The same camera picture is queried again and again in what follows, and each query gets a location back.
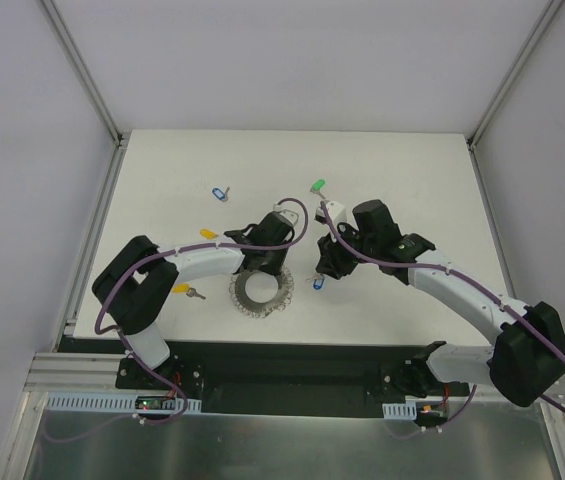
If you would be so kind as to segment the key with solid blue tag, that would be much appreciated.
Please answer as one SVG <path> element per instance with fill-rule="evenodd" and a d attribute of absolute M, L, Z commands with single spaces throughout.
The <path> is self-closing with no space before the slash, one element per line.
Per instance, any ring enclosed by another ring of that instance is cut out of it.
<path fill-rule="evenodd" d="M 318 272 L 315 272 L 311 277 L 305 280 L 305 282 L 310 284 L 315 291 L 322 290 L 325 281 L 326 281 L 326 276 Z"/>

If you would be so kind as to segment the metal disc keyring holder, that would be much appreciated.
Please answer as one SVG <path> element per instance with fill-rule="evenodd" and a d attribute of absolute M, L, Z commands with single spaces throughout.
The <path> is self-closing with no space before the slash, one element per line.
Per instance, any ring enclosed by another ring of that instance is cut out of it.
<path fill-rule="evenodd" d="M 244 271 L 231 278 L 229 293 L 234 306 L 244 315 L 264 318 L 290 305 L 294 292 L 291 272 L 283 267 L 273 276 Z"/>

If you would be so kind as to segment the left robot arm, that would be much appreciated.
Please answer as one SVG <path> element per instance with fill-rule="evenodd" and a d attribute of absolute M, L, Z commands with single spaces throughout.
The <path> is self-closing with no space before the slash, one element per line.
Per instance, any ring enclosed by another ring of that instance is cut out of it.
<path fill-rule="evenodd" d="M 175 356 L 157 325 L 172 290 L 207 277 L 229 275 L 238 283 L 264 274 L 278 284 L 274 304 L 283 304 L 287 253 L 306 232 L 297 232 L 297 223 L 295 211 L 277 204 L 259 222 L 199 243 L 166 248 L 133 237 L 92 284 L 100 304 L 94 332 L 114 332 L 150 388 L 177 390 Z"/>

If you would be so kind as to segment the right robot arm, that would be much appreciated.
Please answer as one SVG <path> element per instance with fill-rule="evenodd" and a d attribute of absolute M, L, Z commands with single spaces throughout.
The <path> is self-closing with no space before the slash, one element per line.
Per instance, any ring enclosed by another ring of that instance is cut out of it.
<path fill-rule="evenodd" d="M 511 403 L 527 407 L 565 375 L 565 334 L 558 312 L 545 302 L 530 306 L 497 294 L 453 263 L 417 233 L 404 234 L 380 200 L 353 209 L 322 201 L 315 219 L 328 226 L 318 242 L 316 270 L 339 280 L 359 264 L 373 264 L 402 284 L 435 298 L 475 328 L 485 346 L 435 341 L 390 374 L 405 395 L 424 398 L 446 384 L 495 387 Z"/>

